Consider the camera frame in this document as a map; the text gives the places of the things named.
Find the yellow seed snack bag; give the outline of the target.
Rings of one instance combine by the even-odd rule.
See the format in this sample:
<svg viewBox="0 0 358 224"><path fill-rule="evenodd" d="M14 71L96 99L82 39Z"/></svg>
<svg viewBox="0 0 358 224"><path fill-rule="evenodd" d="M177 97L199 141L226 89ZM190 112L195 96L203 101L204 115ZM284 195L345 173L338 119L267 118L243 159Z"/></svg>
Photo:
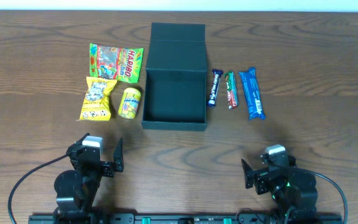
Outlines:
<svg viewBox="0 0 358 224"><path fill-rule="evenodd" d="M111 118L110 95L117 81L87 77L86 82L88 89L81 107L79 120L109 121Z"/></svg>

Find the yellow Mentos gum bottle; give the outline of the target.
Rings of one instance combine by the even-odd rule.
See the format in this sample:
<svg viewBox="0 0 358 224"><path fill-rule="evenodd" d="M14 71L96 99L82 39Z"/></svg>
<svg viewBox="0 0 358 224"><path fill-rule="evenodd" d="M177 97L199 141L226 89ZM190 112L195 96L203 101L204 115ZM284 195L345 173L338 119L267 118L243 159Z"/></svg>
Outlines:
<svg viewBox="0 0 358 224"><path fill-rule="evenodd" d="M136 88L126 88L124 90L118 115L126 119L134 119L139 107L141 92Z"/></svg>

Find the dark green gift box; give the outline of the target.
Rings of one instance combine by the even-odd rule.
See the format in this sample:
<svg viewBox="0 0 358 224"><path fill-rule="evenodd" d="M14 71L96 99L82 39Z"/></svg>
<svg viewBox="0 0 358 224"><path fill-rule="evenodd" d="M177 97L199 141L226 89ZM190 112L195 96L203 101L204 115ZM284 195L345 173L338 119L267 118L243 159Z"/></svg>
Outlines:
<svg viewBox="0 0 358 224"><path fill-rule="evenodd" d="M152 23L144 129L204 131L208 60L203 24Z"/></svg>

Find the green Milo wafer bar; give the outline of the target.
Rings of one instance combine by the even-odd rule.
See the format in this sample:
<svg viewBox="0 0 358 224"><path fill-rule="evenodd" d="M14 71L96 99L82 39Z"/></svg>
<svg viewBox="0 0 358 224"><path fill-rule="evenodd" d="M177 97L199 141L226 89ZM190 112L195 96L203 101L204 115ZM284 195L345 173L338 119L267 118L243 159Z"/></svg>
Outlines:
<svg viewBox="0 0 358 224"><path fill-rule="evenodd" d="M238 107L238 96L237 96L237 87L236 87L236 78L232 70L224 74L226 87L227 87L227 99L229 110Z"/></svg>

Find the Haribo gummy candy bag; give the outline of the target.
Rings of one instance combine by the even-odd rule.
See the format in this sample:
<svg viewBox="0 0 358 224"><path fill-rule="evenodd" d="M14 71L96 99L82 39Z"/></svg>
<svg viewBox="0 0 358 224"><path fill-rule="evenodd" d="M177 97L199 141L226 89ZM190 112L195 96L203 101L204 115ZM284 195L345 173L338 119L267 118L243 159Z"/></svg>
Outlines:
<svg viewBox="0 0 358 224"><path fill-rule="evenodd" d="M143 53L143 48L107 47L90 43L89 75L119 82L137 83Z"/></svg>

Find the blue Oreo cookie pack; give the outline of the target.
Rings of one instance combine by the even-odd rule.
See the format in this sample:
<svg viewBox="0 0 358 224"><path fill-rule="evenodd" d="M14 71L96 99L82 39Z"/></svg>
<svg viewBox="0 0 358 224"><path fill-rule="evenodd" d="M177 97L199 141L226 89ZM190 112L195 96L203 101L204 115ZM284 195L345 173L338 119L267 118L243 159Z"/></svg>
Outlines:
<svg viewBox="0 0 358 224"><path fill-rule="evenodd" d="M265 119L259 84L256 77L256 68L250 67L247 71L239 72L239 76L244 90L249 119Z"/></svg>

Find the purple Dairy Milk bar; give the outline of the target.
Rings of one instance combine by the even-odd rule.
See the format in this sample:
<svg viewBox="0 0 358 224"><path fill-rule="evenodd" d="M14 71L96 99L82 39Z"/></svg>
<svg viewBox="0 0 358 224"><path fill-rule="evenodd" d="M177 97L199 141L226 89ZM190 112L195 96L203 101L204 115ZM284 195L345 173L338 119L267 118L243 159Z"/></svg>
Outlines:
<svg viewBox="0 0 358 224"><path fill-rule="evenodd" d="M221 80L221 76L223 74L222 70L218 70L218 69L213 69L212 71L213 73L213 84L211 87L211 91L209 94L209 100L207 102L207 105L209 107L215 107L216 106L216 98L217 98L217 94L218 94L218 90L219 90L219 84L220 84L220 80Z"/></svg>

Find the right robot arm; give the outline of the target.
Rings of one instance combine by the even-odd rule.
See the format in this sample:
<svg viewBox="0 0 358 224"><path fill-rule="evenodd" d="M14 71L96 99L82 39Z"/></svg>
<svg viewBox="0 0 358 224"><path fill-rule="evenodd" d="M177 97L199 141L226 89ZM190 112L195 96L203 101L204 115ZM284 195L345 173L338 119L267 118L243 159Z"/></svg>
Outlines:
<svg viewBox="0 0 358 224"><path fill-rule="evenodd" d="M290 222L315 219L318 192L314 175L297 169L296 159L285 152L266 153L261 158L267 167L259 170L241 160L246 188L254 187L259 195L270 193L282 219Z"/></svg>

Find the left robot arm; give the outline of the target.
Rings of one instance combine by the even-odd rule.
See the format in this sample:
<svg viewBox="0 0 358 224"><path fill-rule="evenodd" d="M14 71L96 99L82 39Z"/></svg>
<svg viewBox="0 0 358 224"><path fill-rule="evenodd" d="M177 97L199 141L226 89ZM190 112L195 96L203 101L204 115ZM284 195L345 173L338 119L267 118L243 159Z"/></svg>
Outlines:
<svg viewBox="0 0 358 224"><path fill-rule="evenodd" d="M113 178L124 170L120 139L112 161L102 161L103 138L85 134L68 147L66 154L73 166L62 172L54 183L57 205L63 214L89 213L103 177Z"/></svg>

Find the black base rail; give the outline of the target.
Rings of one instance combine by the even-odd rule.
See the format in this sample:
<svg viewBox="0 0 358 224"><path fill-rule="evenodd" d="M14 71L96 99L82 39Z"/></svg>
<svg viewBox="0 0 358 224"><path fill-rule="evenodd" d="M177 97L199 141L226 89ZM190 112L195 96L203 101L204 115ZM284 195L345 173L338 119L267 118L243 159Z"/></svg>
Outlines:
<svg viewBox="0 0 358 224"><path fill-rule="evenodd" d="M133 215L131 213L116 213L107 218L94 220L68 220L54 218L53 215L31 215L29 224L53 223L108 223L108 224L258 224L283 223L275 217L266 214L241 213L239 215Z"/></svg>

